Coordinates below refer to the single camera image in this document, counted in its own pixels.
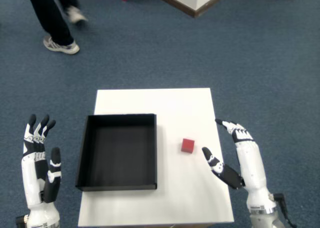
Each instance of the sneaker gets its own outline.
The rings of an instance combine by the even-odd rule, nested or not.
[[[67,8],[65,13],[68,16],[70,23],[72,24],[76,24],[79,21],[88,21],[86,17],[82,14],[80,9],[74,6],[70,6],[69,8]]]
[[[72,44],[63,46],[55,43],[51,36],[45,36],[43,39],[43,44],[50,51],[63,52],[65,54],[76,54],[80,50],[75,41]]]

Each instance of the black fingertip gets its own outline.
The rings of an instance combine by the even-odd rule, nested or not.
[[[219,125],[222,125],[222,120],[221,119],[215,119],[216,123]]]
[[[61,163],[60,149],[58,147],[52,149],[51,160],[54,164]]]
[[[46,129],[49,131],[50,129],[52,129],[56,124],[55,120],[52,120],[47,126]]]
[[[46,115],[41,121],[41,127],[45,127],[49,122],[49,115]]]
[[[34,126],[34,124],[36,123],[36,115],[35,114],[32,114],[29,118],[29,122],[28,124],[32,127]]]
[[[202,152],[203,152],[203,154],[205,156],[205,159],[206,160],[210,160],[210,157],[212,155],[211,151],[207,147],[203,147],[202,148]]]

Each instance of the white table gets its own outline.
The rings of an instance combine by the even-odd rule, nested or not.
[[[157,115],[157,189],[82,192],[78,225],[233,222],[228,187],[201,150],[222,160],[210,89],[98,90],[94,114],[136,113]],[[192,154],[183,138],[195,140]]]

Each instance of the black pants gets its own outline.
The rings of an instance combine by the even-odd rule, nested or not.
[[[65,23],[54,0],[30,0],[36,16],[43,29],[48,32],[52,40],[59,45],[69,45],[74,39]],[[69,6],[78,7],[77,0],[59,0],[63,9]]]

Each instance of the wooden baseboard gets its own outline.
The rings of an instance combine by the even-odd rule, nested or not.
[[[166,3],[170,4],[171,6],[180,9],[181,11],[183,11],[184,13],[196,18],[199,17],[200,15],[202,15],[205,11],[207,11],[211,6],[213,6],[214,4],[216,4],[219,0],[210,0],[209,2],[207,2],[206,4],[204,4],[202,7],[200,7],[197,10],[194,10],[190,7],[188,7],[187,5],[180,3],[177,0],[163,0]]]

